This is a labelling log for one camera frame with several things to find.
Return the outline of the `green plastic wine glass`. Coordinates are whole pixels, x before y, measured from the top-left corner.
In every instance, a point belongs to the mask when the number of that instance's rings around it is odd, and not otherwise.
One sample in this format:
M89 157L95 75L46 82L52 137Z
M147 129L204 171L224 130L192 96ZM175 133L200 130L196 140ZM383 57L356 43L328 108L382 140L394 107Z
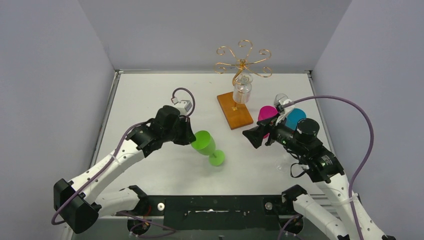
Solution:
M208 161L212 166L220 166L224 163L225 153L217 149L214 138L206 130L200 130L194 134L195 141L191 143L191 147L199 154L208 157Z

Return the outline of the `clear patterned wine glass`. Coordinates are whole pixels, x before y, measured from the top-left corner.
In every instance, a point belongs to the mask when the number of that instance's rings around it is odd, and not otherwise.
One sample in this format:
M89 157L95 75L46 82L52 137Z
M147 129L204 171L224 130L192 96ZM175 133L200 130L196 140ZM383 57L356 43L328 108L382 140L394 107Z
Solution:
M237 104L246 104L251 96L253 77L241 73L235 80L232 98Z

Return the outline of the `clear round wine glass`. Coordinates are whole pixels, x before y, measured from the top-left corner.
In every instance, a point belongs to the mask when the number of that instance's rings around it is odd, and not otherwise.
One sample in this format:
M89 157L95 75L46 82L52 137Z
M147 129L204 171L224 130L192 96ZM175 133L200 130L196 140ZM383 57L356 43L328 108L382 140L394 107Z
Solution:
M284 153L280 158L275 161L274 165L278 171L282 173L289 173L292 164L297 162L298 160L295 159L291 154Z

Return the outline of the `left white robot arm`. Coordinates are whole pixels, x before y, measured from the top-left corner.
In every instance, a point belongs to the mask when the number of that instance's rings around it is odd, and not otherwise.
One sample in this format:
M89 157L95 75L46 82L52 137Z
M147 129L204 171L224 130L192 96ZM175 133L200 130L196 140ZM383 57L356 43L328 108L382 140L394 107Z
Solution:
M82 174L53 186L54 226L67 224L74 233L88 230L106 212L96 199L128 168L159 150L164 143L187 146L196 140L190 120L191 113L165 105L154 118L130 126L118 145L101 161Z

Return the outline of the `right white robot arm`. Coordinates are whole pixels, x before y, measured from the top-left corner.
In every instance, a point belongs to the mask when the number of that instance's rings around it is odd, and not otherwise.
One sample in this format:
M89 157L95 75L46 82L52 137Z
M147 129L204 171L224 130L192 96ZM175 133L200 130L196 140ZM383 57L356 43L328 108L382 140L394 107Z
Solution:
M276 118L259 121L242 134L254 148L268 135L266 146L279 143L304 169L311 181L325 194L338 216L318 204L300 185L281 193L282 202L314 224L330 240L393 240L370 218L336 156L318 139L319 124L303 118L295 129L276 124Z

